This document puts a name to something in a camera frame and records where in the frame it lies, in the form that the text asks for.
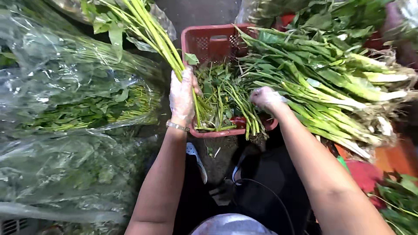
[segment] clear plastic glove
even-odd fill
[[[193,89],[196,95],[201,95],[202,92],[197,84],[192,67],[187,66],[181,72],[181,75],[183,77],[182,82],[178,80],[174,71],[171,72],[169,95],[171,122],[186,127],[194,117]]]
[[[250,101],[264,111],[271,112],[275,105],[284,104],[287,99],[271,87],[261,87],[251,93]]]

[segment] wristwatch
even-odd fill
[[[183,131],[186,131],[186,132],[190,130],[190,128],[188,128],[188,127],[184,127],[184,126],[180,126],[178,124],[172,123],[171,119],[169,119],[167,121],[166,126],[167,127],[174,127],[175,129],[183,130]]]

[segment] floor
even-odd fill
[[[241,0],[156,0],[155,2],[176,28],[177,40],[174,41],[176,48],[181,48],[181,32],[185,28],[233,23],[241,5]],[[197,139],[189,135],[189,141],[195,145],[202,159],[208,174],[208,184],[215,188],[231,174],[233,162],[237,161],[232,161],[239,145],[237,136]],[[208,155],[207,147],[213,149],[213,155],[219,149],[216,157]]]

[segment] red plastic basket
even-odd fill
[[[250,24],[240,24],[238,27],[245,33],[254,36],[248,30]],[[247,48],[242,43],[238,31],[232,24],[219,26],[191,26],[181,33],[181,49],[184,53],[195,54],[200,62],[218,62],[245,56]],[[273,130],[277,126],[276,119],[265,121],[266,130]],[[245,129],[232,129],[218,132],[200,133],[194,129],[194,121],[190,125],[190,133],[197,138],[215,138],[227,135],[245,134]]]

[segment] wire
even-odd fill
[[[283,209],[284,209],[284,211],[286,213],[286,217],[288,219],[288,222],[289,222],[289,226],[290,226],[290,230],[292,232],[292,235],[295,235],[295,229],[293,228],[293,223],[292,223],[292,219],[290,218],[289,212],[287,211],[286,206],[284,205],[282,199],[280,199],[279,196],[277,196],[277,194],[273,190],[271,190],[269,187],[265,186],[264,184],[262,184],[262,183],[260,183],[260,182],[258,182],[256,180],[247,179],[247,178],[238,179],[235,182],[235,185],[238,184],[239,181],[250,181],[250,182],[254,182],[254,183],[257,183],[257,184],[263,186],[264,188],[268,189],[270,192],[272,192],[274,194],[274,196],[277,198],[277,200],[280,202],[281,206],[283,207]]]

